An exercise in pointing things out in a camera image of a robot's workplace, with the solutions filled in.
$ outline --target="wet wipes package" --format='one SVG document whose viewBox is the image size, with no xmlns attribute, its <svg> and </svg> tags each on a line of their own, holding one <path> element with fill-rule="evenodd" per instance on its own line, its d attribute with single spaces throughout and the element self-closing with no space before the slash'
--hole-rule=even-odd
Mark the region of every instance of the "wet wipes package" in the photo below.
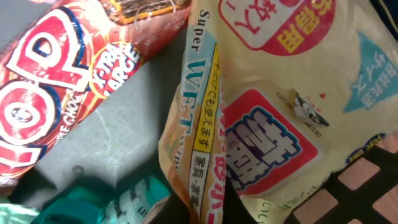
<svg viewBox="0 0 398 224">
<path fill-rule="evenodd" d="M 221 223 L 225 178 L 282 223 L 398 128 L 397 63 L 369 1 L 197 1 L 162 169 L 203 223 Z"/>
</svg>

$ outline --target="plastic packaging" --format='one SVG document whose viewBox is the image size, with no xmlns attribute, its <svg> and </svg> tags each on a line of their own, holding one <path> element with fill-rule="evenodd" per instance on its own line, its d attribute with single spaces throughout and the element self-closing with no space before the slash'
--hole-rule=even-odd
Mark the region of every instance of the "plastic packaging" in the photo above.
<svg viewBox="0 0 398 224">
<path fill-rule="evenodd" d="M 398 48 L 369 1 L 197 1 L 187 32 L 159 156 L 203 223 L 221 222 L 219 174 L 257 222 L 282 223 L 398 128 Z"/>
<path fill-rule="evenodd" d="M 0 185 L 15 185 L 167 44 L 189 7 L 190 0 L 59 1 L 2 52 Z"/>
<path fill-rule="evenodd" d="M 29 224 L 38 214 L 39 211 L 36 208 L 12 204 L 0 198 L 0 223 L 2 224 Z"/>
<path fill-rule="evenodd" d="M 142 223 L 152 207 L 164 202 L 169 195 L 158 179 L 146 177 L 109 202 L 116 198 L 112 187 L 94 177 L 80 177 L 52 199 L 32 223 Z"/>
</svg>

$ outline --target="gray surface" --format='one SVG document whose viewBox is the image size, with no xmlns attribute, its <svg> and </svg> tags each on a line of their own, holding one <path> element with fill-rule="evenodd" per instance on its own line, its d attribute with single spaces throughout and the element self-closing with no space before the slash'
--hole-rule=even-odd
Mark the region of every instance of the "gray surface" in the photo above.
<svg viewBox="0 0 398 224">
<path fill-rule="evenodd" d="M 49 7 L 28 0 L 0 0 L 0 21 L 10 21 L 1 23 L 0 47 L 4 48 Z M 180 81 L 184 45 L 182 32 L 57 144 L 36 169 L 59 190 L 72 181 L 75 165 L 82 166 L 85 174 L 116 186 L 120 178 L 157 154 L 157 143 Z"/>
</svg>

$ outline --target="chocolate bar package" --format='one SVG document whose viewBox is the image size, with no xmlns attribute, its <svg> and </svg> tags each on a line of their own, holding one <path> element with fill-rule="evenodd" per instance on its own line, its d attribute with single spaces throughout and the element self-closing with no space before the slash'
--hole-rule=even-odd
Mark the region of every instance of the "chocolate bar package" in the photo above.
<svg viewBox="0 0 398 224">
<path fill-rule="evenodd" d="M 33 23 L 0 57 L 0 185 L 16 185 L 189 12 L 190 0 L 64 0 Z"/>
</svg>

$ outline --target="yellow label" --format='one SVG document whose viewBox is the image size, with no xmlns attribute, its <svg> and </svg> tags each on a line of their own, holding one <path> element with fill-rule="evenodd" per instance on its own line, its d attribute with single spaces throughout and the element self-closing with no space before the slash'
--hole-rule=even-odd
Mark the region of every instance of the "yellow label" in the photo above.
<svg viewBox="0 0 398 224">
<path fill-rule="evenodd" d="M 218 45 L 215 45 L 209 79 L 200 109 L 198 129 L 193 143 L 193 150 L 210 153 L 213 147 L 220 91 L 220 68 L 218 64 Z"/>
</svg>

